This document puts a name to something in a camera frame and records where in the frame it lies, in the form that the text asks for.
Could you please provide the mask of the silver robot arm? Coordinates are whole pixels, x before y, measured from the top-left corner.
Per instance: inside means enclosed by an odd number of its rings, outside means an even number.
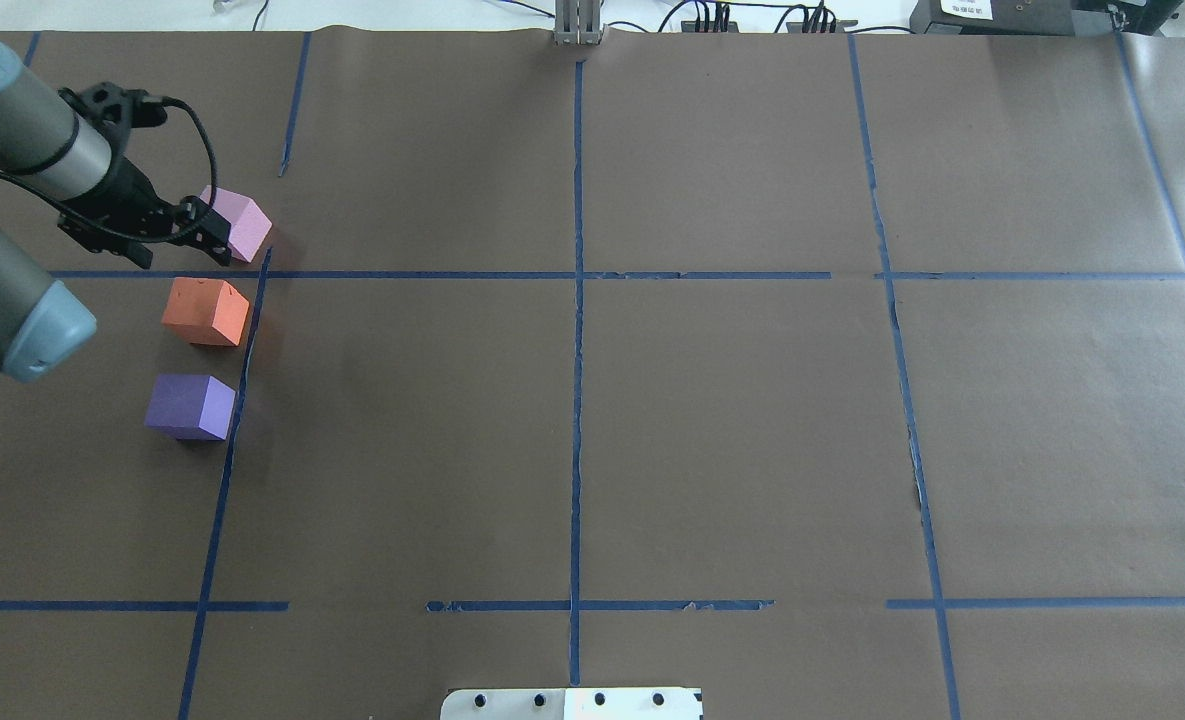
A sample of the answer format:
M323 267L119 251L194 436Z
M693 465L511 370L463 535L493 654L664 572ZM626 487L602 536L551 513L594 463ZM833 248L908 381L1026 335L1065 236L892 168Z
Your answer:
M198 131L205 197L164 199L127 155L132 131L162 126L171 111ZM0 38L0 182L49 206L58 231L84 251L148 270L154 246L173 245L228 266L231 225L216 208L217 171L209 133L184 99L111 82L51 86ZM39 381L95 332L92 311L0 223L0 378Z

